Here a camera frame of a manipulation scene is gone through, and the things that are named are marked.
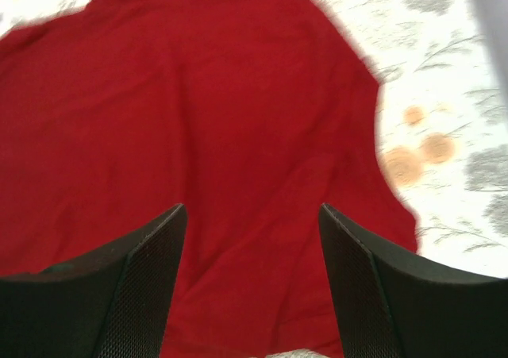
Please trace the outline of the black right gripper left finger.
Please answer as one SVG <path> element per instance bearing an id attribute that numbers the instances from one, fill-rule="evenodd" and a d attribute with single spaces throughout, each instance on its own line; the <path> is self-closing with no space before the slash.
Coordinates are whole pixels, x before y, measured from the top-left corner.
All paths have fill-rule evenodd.
<path id="1" fill-rule="evenodd" d="M 3 357 L 158 357 L 187 211 L 39 273 L 1 279 Z"/>

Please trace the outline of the dark red t shirt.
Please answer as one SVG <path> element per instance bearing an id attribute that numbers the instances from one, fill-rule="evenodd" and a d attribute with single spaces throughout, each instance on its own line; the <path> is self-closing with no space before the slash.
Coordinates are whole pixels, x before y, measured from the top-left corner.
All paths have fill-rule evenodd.
<path id="1" fill-rule="evenodd" d="M 1 272 L 177 203 L 165 357 L 342 354 L 327 202 L 415 251 L 375 156 L 379 85 L 310 0 L 92 0 L 1 42 Z"/>

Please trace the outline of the floral patterned table mat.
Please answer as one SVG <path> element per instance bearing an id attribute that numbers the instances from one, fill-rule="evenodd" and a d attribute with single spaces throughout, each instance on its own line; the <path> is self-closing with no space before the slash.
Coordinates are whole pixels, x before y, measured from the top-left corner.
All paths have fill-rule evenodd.
<path id="1" fill-rule="evenodd" d="M 398 188 L 423 256 L 507 275 L 507 116 L 471 0 L 314 0 L 383 81 L 381 149 L 452 155 Z"/>

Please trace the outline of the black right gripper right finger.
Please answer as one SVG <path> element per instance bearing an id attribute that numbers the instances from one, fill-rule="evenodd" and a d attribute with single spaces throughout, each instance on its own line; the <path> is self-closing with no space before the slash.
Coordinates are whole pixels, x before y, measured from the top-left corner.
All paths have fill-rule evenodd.
<path id="1" fill-rule="evenodd" d="M 321 246 L 344 356 L 507 355 L 507 281 L 412 253 L 329 204 Z"/>

